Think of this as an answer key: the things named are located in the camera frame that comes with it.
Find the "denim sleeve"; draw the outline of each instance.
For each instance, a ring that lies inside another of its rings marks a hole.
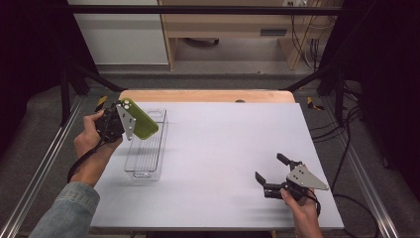
[[[86,237],[98,203],[99,194],[93,187],[71,182],[64,187],[30,237]]]

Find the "green object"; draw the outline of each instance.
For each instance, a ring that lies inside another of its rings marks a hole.
[[[121,106],[126,109],[130,115],[136,118],[134,134],[142,140],[158,131],[158,124],[143,111],[132,99],[126,97],[120,100]]]

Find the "white tabletop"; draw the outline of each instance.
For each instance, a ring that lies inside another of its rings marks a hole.
[[[114,153],[95,186],[101,201],[91,223],[137,230],[276,230],[293,227],[282,200],[264,198],[255,171],[282,183],[282,153],[327,183],[297,103],[144,102],[167,110],[159,181],[132,184],[124,172],[130,143]],[[331,191],[316,190],[320,226],[343,228]]]

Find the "hand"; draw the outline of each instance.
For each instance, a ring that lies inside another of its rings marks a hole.
[[[95,121],[103,113],[104,111],[102,110],[96,114],[83,117],[84,131],[74,139],[74,147],[78,158],[82,157],[99,143],[100,137],[95,128]],[[93,155],[80,165],[70,182],[81,181],[92,187],[95,186],[108,165],[109,159],[122,141],[123,139],[120,138],[114,143],[101,146],[96,153],[93,153]]]
[[[321,230],[318,223],[318,215],[316,213],[315,201],[303,197],[296,202],[291,194],[281,189],[281,196],[284,202],[290,207],[293,212],[294,227],[296,229],[296,235],[298,238],[318,238],[322,237]]]

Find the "gray floor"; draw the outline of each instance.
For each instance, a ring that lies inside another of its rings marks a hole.
[[[103,75],[118,85],[130,88],[254,88],[279,89],[290,85],[311,72],[304,62],[297,71],[289,71],[276,41],[252,41],[221,39],[218,46],[209,43],[181,41],[174,71],[144,66],[133,68],[103,67]],[[55,158],[52,167],[24,219],[20,234],[28,234],[37,221],[53,203],[54,198],[65,185],[65,175],[74,158],[72,139],[81,131],[81,117],[89,114],[96,106],[97,98],[107,94],[112,100],[118,94],[104,89],[95,82],[89,82],[91,92],[85,98],[66,140]],[[323,106],[328,98],[319,98],[313,82],[294,92],[308,128],[328,125],[332,118],[326,110],[307,107],[307,97],[314,104]],[[352,108],[356,103],[346,97],[345,106]],[[48,150],[60,120],[59,89],[57,87],[34,96],[28,103],[28,112],[20,130],[13,138],[13,145],[0,161],[0,224],[5,224],[22,194],[35,174],[38,165]],[[313,130],[313,136],[321,135],[333,127]],[[361,120],[351,124],[352,145],[357,151],[380,199],[400,237],[420,237],[420,205],[403,182],[399,172],[385,169],[381,154],[372,139],[367,126]],[[314,144],[331,183],[343,154],[339,137]],[[337,181],[335,192],[351,196],[367,204],[355,174],[345,161]],[[338,199],[337,205],[347,230],[358,237],[372,237],[374,226],[368,214],[360,207]],[[277,233],[278,237],[294,237],[290,231]],[[325,237],[348,237],[343,231],[325,231]]]

